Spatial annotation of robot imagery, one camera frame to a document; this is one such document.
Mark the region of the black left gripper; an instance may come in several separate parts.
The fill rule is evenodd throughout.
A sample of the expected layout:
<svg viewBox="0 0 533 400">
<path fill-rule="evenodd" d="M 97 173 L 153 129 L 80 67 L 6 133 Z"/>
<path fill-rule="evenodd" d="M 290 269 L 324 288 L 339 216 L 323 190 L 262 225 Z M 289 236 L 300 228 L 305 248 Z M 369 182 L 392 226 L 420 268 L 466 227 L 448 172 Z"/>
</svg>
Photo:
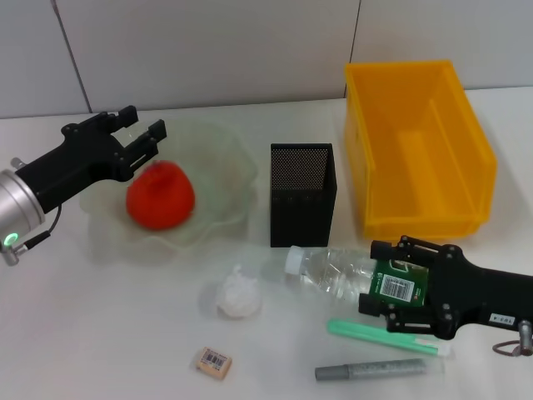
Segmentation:
<svg viewBox="0 0 533 400">
<path fill-rule="evenodd" d="M 126 147 L 113 136 L 138 122 L 130 105 L 117 113 L 100 112 L 84 123 L 62 129 L 60 146 L 16 171 L 43 209 L 54 209 L 102 180 L 126 182 L 130 169 L 138 170 L 158 155 L 158 143 L 167 137 L 157 120 Z"/>
</svg>

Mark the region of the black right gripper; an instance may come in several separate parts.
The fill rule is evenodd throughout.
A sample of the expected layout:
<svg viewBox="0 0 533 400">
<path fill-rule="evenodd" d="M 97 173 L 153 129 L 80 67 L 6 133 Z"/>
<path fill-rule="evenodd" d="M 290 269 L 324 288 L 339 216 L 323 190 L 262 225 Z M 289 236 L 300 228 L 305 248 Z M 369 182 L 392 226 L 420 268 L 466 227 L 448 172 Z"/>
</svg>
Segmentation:
<svg viewBox="0 0 533 400">
<path fill-rule="evenodd" d="M 532 321 L 531 276 L 477 267 L 455 245 L 408 236 L 402 236 L 396 245 L 374 240 L 370 258 L 429 268 L 430 307 L 395 305 L 360 295 L 359 313 L 383 316 L 390 333 L 453 338 L 467 324 L 517 331 L 520 322 Z"/>
</svg>

